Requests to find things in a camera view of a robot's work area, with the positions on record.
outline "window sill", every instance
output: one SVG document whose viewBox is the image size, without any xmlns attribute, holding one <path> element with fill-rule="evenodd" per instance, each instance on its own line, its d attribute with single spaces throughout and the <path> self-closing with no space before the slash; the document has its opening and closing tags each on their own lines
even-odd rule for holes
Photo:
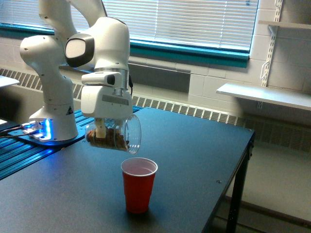
<svg viewBox="0 0 311 233">
<path fill-rule="evenodd" d="M 0 23 L 0 36 L 3 37 L 25 38 L 33 35 L 53 34 L 54 31 L 51 29 Z M 131 40 L 131 55 L 180 63 L 216 64 L 243 68 L 247 67 L 249 60 L 249 54 L 245 52 L 191 48 L 139 40 Z"/>
</svg>

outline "white shelf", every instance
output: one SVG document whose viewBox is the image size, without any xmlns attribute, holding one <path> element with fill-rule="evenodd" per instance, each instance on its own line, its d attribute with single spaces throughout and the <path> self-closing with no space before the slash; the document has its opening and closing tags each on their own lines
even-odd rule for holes
<svg viewBox="0 0 311 233">
<path fill-rule="evenodd" d="M 249 84 L 226 83 L 216 91 L 219 94 L 311 110 L 311 95 Z"/>
<path fill-rule="evenodd" d="M 311 24 L 273 22 L 273 21 L 264 21 L 264 20 L 259 20 L 258 23 L 266 24 L 270 26 L 279 26 L 282 28 L 297 28 L 297 29 L 310 29 L 311 30 Z"/>
<path fill-rule="evenodd" d="M 4 77 L 4 76 L 0 75 L 0 87 L 14 85 L 14 84 L 18 84 L 18 83 L 19 83 L 19 81 L 16 79 L 11 79 L 11 78 Z"/>
</svg>

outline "red plastic cup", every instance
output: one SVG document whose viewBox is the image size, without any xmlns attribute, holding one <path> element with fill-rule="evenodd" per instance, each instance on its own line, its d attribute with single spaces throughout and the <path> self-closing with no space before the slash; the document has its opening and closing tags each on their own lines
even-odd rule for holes
<svg viewBox="0 0 311 233">
<path fill-rule="evenodd" d="M 141 214 L 148 210 L 157 164 L 146 158 L 130 158 L 121 164 L 127 211 Z"/>
</svg>

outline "window blinds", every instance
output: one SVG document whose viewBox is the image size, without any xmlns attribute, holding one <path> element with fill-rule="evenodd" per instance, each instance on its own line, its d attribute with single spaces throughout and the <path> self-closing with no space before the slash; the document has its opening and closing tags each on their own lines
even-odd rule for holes
<svg viewBox="0 0 311 233">
<path fill-rule="evenodd" d="M 131 39 L 228 50 L 249 50 L 258 0 L 103 0 L 108 16 L 129 26 Z M 49 27 L 37 0 L 0 0 L 0 22 Z M 79 30 L 87 28 L 72 8 Z"/>
</svg>

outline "white cup rim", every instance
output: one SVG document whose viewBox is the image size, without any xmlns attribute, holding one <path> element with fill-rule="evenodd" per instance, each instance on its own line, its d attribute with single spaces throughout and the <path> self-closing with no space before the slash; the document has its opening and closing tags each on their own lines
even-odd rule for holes
<svg viewBox="0 0 311 233">
<path fill-rule="evenodd" d="M 128 161 L 128 160 L 132 160 L 132 159 L 143 159 L 143 160 L 147 160 L 147 161 L 151 162 L 153 165 L 155 165 L 155 170 L 154 170 L 153 172 L 148 173 L 148 174 L 145 174 L 145 175 L 135 175 L 135 174 L 131 174 L 131 173 L 128 173 L 128 172 L 124 171 L 123 168 L 122 168 L 123 163 L 125 163 L 125 162 Z M 157 164 L 156 164 L 155 161 L 152 161 L 151 159 L 147 159 L 147 158 L 143 158 L 143 157 L 129 158 L 129 159 L 124 160 L 124 161 L 121 163 L 121 170 L 122 170 L 122 172 L 124 172 L 125 174 L 127 174 L 127 175 L 129 175 L 129 176 L 135 176 L 135 177 L 151 176 L 151 175 L 153 175 L 153 174 L 156 173 L 157 168 L 158 168 L 158 167 L 157 167 Z"/>
</svg>

